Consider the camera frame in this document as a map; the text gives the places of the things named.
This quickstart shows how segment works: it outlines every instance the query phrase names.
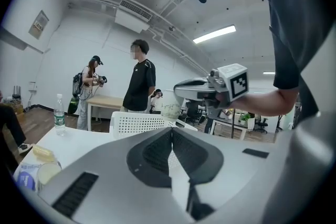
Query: fluorescent light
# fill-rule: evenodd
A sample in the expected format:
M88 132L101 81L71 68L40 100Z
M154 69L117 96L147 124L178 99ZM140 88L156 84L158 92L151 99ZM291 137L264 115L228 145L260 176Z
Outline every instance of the fluorescent light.
M234 25L232 25L232 26L225 27L225 28L223 28L221 30L214 31L214 32L212 32L210 34L207 34L207 35L203 36L203 37L196 38L193 41L196 44L198 44L198 43L204 42L206 40L209 40L211 38L219 37L219 36L222 36L222 35L225 35L225 34L229 34L229 33L235 32L235 31L236 31L236 27Z

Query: plastic bottle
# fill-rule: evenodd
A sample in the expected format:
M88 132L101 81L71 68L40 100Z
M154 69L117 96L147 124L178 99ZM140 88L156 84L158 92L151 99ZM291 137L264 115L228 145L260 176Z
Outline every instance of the plastic bottle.
M62 94L57 94L57 103L54 108L54 119L56 133L61 136L65 135L65 117Z

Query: ceiling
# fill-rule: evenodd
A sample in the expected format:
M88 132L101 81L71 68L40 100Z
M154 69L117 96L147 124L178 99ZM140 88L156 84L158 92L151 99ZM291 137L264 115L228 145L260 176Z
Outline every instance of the ceiling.
M106 0L69 0L70 7L84 8L114 16ZM107 0L119 3L121 0ZM231 63L249 69L250 78L263 77L274 70L274 51L269 26L267 0L129 0L153 14L151 29L164 33L166 40L182 50L202 70ZM226 26L236 32L198 45L193 39Z

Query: cable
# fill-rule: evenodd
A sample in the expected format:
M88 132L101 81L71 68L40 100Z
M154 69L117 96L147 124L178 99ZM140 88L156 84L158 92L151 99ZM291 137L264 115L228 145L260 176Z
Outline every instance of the cable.
M101 124L101 118L98 118L100 120L99 123L91 123L91 125L98 125L98 124Z
M93 92L93 86L92 86L92 88L91 88L91 92L89 93L89 96L86 97L85 99L80 99L80 98L79 98L79 100L81 100L81 101L85 101L85 100L89 99L89 97L91 96L92 92Z

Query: air conditioner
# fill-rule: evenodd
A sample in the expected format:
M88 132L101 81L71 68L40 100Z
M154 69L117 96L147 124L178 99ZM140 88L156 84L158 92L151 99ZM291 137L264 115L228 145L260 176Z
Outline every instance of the air conditioner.
M135 18L131 14L124 12L119 8L116 12L115 22L137 33L140 33L142 30L147 30L150 26L144 21Z
M152 18L152 14L145 11L143 8L132 4L129 1L122 0L119 4L119 9L134 15L135 17L141 19L142 21L148 23L149 20Z

